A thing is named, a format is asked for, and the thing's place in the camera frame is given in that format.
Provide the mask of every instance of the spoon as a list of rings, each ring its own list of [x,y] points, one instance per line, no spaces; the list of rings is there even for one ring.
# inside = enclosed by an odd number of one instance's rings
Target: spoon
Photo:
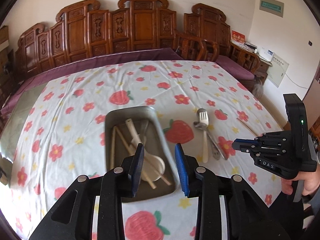
[[[228,159],[228,158],[226,157],[225,153],[224,153],[224,152],[220,149],[220,147],[216,144],[216,142],[214,141],[211,133],[209,132],[208,128],[207,128],[205,125],[201,124],[200,122],[193,122],[193,126],[194,126],[195,128],[197,128],[197,129],[199,129],[199,130],[206,130],[206,131],[207,131],[207,135],[208,135],[210,141],[212,142],[212,144],[215,146],[215,148],[219,151],[219,153],[223,156],[223,158],[224,158],[225,160]],[[220,159],[220,157],[217,156],[217,153],[213,153],[213,157],[214,157],[216,160]]]

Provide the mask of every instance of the wall sign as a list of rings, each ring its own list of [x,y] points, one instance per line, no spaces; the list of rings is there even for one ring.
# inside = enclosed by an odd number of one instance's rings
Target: wall sign
[[[276,0],[260,0],[260,10],[283,17],[284,3]]]

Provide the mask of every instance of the wooden chopstick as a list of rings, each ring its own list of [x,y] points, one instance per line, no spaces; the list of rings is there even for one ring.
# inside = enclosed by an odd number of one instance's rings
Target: wooden chopstick
[[[250,132],[252,132],[256,137],[258,137],[258,135],[254,131],[252,131],[244,122],[242,122],[239,118],[237,119],[240,123],[242,123],[244,127],[246,127]]]
[[[133,155],[131,150],[130,150],[130,148],[129,148],[129,145],[128,145],[127,141],[123,137],[123,135],[122,135],[121,131],[119,130],[119,128],[115,126],[115,130],[116,130],[116,133],[119,135],[124,147],[128,151],[129,155]],[[155,189],[156,185],[153,183],[153,181],[150,179],[150,177],[146,174],[146,172],[145,171],[141,171],[141,174],[145,177],[145,179],[149,183],[150,187],[152,189]]]

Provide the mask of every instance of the white handle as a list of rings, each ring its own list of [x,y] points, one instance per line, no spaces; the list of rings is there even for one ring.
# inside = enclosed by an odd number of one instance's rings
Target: white handle
[[[207,138],[207,131],[203,130],[203,148],[202,148],[202,162],[207,163],[209,160],[208,154],[208,138]]]

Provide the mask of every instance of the metal screw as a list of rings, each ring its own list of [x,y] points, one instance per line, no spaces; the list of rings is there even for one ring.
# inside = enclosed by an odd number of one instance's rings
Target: metal screw
[[[80,175],[79,177],[78,177],[78,181],[79,182],[84,182],[84,181],[86,181],[87,180],[87,176],[85,176],[85,175]]]
[[[205,172],[205,167],[198,167],[198,168],[196,168],[196,171],[198,172],[198,173],[204,173]]]
[[[236,182],[240,182],[242,180],[242,178],[239,175],[234,175],[233,176],[233,180],[236,181]]]
[[[121,173],[122,171],[123,171],[123,168],[121,168],[121,167],[116,167],[116,168],[113,170],[114,173]]]

